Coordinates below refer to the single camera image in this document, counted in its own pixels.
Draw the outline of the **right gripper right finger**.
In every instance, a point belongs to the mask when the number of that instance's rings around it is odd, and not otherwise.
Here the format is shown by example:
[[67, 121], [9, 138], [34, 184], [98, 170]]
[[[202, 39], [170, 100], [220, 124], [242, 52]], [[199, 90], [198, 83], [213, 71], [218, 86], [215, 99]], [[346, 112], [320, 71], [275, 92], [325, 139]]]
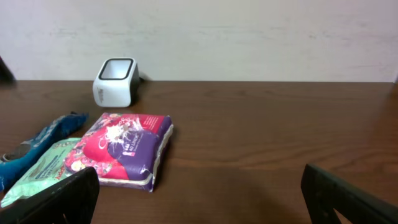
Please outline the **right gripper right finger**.
[[312, 223], [340, 223], [337, 213], [351, 223], [397, 224], [397, 207], [307, 164], [301, 190]]

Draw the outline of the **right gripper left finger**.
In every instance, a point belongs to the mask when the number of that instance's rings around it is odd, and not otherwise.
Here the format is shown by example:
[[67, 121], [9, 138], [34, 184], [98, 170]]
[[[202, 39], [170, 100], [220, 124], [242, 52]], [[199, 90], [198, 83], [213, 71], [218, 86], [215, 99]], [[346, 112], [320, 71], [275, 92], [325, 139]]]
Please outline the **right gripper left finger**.
[[1, 211], [1, 223], [90, 223], [100, 191], [92, 167]]

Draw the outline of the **mint green wipes pack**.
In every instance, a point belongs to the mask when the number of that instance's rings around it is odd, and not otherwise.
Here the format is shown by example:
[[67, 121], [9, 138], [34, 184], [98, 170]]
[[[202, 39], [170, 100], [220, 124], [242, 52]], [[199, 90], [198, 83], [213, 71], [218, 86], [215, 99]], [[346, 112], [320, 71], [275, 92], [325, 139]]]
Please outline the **mint green wipes pack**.
[[68, 138], [54, 143], [8, 190], [1, 207], [27, 199], [69, 176], [63, 160], [79, 141], [80, 138]]

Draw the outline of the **red purple pad pack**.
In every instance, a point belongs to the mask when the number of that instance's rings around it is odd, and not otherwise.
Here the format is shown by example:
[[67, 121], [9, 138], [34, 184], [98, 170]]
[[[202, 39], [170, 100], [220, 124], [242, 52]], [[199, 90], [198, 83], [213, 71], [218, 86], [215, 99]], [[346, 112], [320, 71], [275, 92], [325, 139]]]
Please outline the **red purple pad pack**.
[[173, 129], [170, 116], [103, 113], [63, 163], [72, 174], [94, 168], [101, 185], [151, 192]]

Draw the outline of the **blue Oreo cookie pack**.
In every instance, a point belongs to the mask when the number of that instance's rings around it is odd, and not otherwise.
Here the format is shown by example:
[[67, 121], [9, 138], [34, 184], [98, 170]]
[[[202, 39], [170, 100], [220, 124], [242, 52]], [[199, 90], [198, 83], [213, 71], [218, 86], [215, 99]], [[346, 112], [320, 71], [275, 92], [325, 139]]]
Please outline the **blue Oreo cookie pack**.
[[1, 154], [1, 190], [8, 190], [54, 143], [78, 131], [89, 115], [72, 112], [60, 116], [15, 149]]

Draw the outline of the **white barcode scanner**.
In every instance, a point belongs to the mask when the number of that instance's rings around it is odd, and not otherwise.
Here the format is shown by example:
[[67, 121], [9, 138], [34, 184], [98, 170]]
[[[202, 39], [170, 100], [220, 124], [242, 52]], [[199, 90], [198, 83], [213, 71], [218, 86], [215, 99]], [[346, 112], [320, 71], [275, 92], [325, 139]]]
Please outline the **white barcode scanner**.
[[125, 108], [133, 104], [140, 84], [134, 58], [107, 59], [93, 82], [95, 103], [104, 108]]

